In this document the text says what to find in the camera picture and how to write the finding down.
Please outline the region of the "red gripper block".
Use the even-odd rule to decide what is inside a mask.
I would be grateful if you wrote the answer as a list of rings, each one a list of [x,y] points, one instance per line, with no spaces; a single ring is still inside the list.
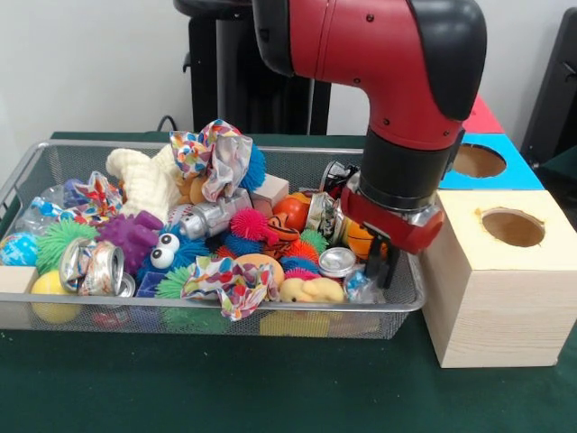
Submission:
[[[377,279],[381,289],[388,289],[392,283],[399,249],[411,254],[420,253],[434,241],[444,223],[444,211],[437,205],[429,208],[432,216],[428,216],[425,223],[417,224],[409,221],[409,214],[380,207],[349,187],[343,188],[340,201],[347,217],[367,230],[380,234],[371,241],[364,273],[369,279]],[[387,236],[397,247],[390,247],[383,258],[381,250],[384,241],[381,235]]]

